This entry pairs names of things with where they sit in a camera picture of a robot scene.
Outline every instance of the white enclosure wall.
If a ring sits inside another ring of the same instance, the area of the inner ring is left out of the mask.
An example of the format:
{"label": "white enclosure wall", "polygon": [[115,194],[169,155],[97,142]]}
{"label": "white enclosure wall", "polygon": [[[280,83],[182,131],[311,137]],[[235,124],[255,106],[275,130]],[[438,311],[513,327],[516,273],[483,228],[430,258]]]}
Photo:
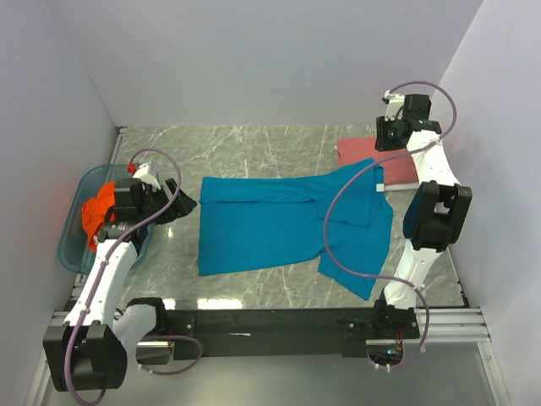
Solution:
{"label": "white enclosure wall", "polygon": [[116,125],[374,124],[482,0],[47,0]]}
{"label": "white enclosure wall", "polygon": [[[539,15],[537,0],[485,0],[441,81],[459,108],[447,153],[473,189],[452,253],[515,405],[541,402]],[[434,116],[448,111],[437,97]]]}
{"label": "white enclosure wall", "polygon": [[115,129],[45,0],[0,2],[0,393],[23,404],[74,274],[57,245],[79,178]]}

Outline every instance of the teal shirt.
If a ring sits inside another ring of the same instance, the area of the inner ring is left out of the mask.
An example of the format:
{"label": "teal shirt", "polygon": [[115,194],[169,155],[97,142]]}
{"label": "teal shirt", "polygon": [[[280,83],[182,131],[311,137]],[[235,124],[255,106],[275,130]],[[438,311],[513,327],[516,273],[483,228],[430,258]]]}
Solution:
{"label": "teal shirt", "polygon": [[[319,272],[367,299],[375,280],[355,277],[331,261],[323,245],[323,221],[336,193],[372,161],[304,178],[204,178],[199,274],[283,266],[319,255]],[[368,170],[331,214],[331,250],[356,272],[379,274],[389,251],[392,208],[376,192],[383,178],[382,167]]]}

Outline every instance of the pink towel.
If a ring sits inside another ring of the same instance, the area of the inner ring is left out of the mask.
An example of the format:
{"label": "pink towel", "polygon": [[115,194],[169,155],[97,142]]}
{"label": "pink towel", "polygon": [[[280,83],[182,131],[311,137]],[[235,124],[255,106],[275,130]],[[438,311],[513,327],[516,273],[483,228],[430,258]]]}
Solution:
{"label": "pink towel", "polygon": [[[404,152],[404,150],[379,152],[374,148],[374,145],[375,137],[344,138],[338,140],[336,142],[338,160],[343,166],[362,161],[366,158],[374,158],[378,161],[379,159]],[[410,156],[384,162],[381,166],[385,169],[385,184],[413,184],[418,182],[417,171]]]}

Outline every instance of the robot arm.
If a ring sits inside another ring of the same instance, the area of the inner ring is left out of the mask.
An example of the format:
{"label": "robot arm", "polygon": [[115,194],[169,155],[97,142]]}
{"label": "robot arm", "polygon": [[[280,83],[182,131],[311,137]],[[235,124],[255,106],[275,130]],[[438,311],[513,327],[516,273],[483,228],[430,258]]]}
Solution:
{"label": "robot arm", "polygon": [[[160,181],[157,166],[152,162],[132,169],[132,178],[115,183],[115,204],[109,209],[97,234],[96,260],[77,304],[65,318],[63,326],[49,327],[43,338],[52,381],[59,392],[67,390],[63,361],[68,338],[81,311],[86,311],[86,317],[79,329],[71,363],[76,390],[119,387],[126,374],[128,356],[136,349],[137,343],[149,332],[160,332],[165,328],[166,310],[159,298],[134,299],[122,317],[114,320],[124,281],[148,235],[145,227],[131,234],[115,249],[90,308],[85,308],[106,252],[127,229],[164,207],[177,188],[174,179]],[[197,203],[181,190],[154,224],[166,224],[187,216],[196,206]]]}
{"label": "robot arm", "polygon": [[[388,151],[405,146],[415,151],[435,143],[413,155],[420,185],[404,217],[407,240],[395,273],[395,277],[420,287],[441,253],[458,239],[472,191],[460,185],[449,167],[440,140],[440,125],[429,121],[429,97],[386,92],[384,101],[388,107],[385,116],[377,119],[377,149]],[[403,315],[416,305],[416,294],[396,281],[385,287],[383,298],[387,306],[404,310]]]}

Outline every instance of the marble surface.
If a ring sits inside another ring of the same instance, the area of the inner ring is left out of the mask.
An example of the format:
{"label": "marble surface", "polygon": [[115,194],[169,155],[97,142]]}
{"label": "marble surface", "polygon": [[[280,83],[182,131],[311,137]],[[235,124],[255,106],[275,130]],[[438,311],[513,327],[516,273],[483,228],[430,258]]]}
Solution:
{"label": "marble surface", "polygon": [[[146,146],[162,148],[180,163],[183,190],[199,200],[204,176],[287,178],[328,173],[339,167],[336,141],[367,134],[373,134],[370,128],[353,126],[132,127],[122,135],[116,163],[127,162]],[[164,158],[155,154],[151,158],[160,164],[164,177],[174,176]],[[382,274],[394,274],[402,255],[402,219],[412,197],[413,191],[386,192],[394,219]],[[177,309],[370,306],[385,286],[378,281],[372,297],[360,299],[320,275],[319,258],[259,271],[200,277],[198,239],[199,208],[188,217],[156,227],[145,261],[128,275],[121,305],[132,298],[160,296],[175,300]],[[448,252],[436,261],[425,285],[429,305],[463,306]]]}

